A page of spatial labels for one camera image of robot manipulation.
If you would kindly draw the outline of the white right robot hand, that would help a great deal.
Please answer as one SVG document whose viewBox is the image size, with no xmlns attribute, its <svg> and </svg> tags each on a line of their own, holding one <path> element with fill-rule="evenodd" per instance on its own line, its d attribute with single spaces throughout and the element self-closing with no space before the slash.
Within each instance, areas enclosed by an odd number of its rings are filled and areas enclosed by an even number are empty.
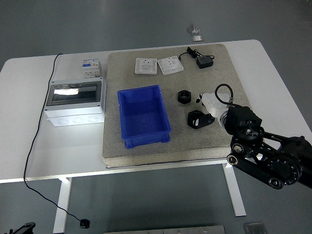
<svg viewBox="0 0 312 234">
<path fill-rule="evenodd" d="M 221 127 L 224 127 L 225 120 L 228 112 L 228 105 L 222 103 L 229 102 L 230 96 L 228 94 L 217 92 L 215 93 L 202 93 L 196 99 L 196 103 L 202 102 L 202 105 L 208 111 L 208 114 L 204 114 L 201 111 L 195 110 L 189 112 L 188 125 L 194 129 L 199 129 L 212 124 L 215 120 L 218 121 Z"/>
</svg>

